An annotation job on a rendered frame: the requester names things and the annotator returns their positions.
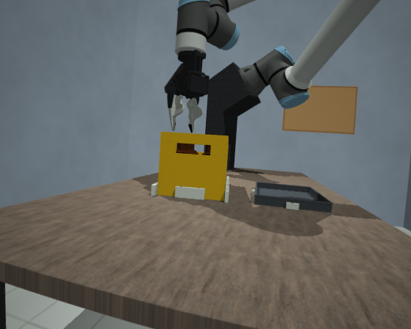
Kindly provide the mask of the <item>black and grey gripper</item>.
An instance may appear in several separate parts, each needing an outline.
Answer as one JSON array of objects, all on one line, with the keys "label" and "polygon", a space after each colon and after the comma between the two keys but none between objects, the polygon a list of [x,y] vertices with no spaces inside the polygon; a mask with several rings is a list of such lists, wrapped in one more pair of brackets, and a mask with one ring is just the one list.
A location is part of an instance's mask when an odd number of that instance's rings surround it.
[{"label": "black and grey gripper", "polygon": [[189,110],[188,126],[191,132],[194,131],[196,119],[202,116],[202,109],[198,107],[199,97],[208,94],[210,78],[210,76],[201,72],[202,60],[205,58],[206,53],[201,53],[198,50],[184,50],[178,53],[178,60],[183,62],[184,68],[182,73],[177,74],[173,79],[174,82],[171,83],[167,95],[172,131],[174,131],[176,126],[176,117],[181,114],[185,108],[182,104],[182,96],[190,99],[187,102],[187,108]]}]

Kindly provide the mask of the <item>yellow bottle crate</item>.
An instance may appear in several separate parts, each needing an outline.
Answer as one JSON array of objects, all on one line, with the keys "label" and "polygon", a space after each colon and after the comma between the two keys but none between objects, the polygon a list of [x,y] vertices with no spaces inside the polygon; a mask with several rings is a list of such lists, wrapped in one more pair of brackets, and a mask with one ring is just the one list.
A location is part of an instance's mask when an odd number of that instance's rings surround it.
[{"label": "yellow bottle crate", "polygon": [[[177,143],[211,145],[210,155],[176,153]],[[204,199],[224,201],[228,135],[161,132],[157,195],[175,197],[175,187],[205,188]]]}]

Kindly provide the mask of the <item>brown glass bottle with blue label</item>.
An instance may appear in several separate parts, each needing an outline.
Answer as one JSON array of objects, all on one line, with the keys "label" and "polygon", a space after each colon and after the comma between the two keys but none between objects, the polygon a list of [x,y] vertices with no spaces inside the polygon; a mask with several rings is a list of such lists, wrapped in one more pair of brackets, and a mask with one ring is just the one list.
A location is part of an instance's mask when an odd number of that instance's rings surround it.
[{"label": "brown glass bottle with blue label", "polygon": [[211,150],[211,145],[206,145],[206,152],[204,152],[202,155],[210,155],[210,150]]}]

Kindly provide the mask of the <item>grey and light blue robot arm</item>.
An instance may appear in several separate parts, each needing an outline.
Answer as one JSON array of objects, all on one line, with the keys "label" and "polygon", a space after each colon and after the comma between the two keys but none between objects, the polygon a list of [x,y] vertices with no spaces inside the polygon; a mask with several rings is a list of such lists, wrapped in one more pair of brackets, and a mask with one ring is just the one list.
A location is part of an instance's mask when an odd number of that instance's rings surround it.
[{"label": "grey and light blue robot arm", "polygon": [[[253,1],[179,0],[175,53],[206,53],[207,42],[219,49],[231,49],[240,29],[227,13]],[[239,69],[247,88],[258,96],[270,84],[283,108],[301,105],[310,97],[307,90],[312,78],[379,1],[341,0],[296,63],[287,49],[279,46],[253,65]]]}]

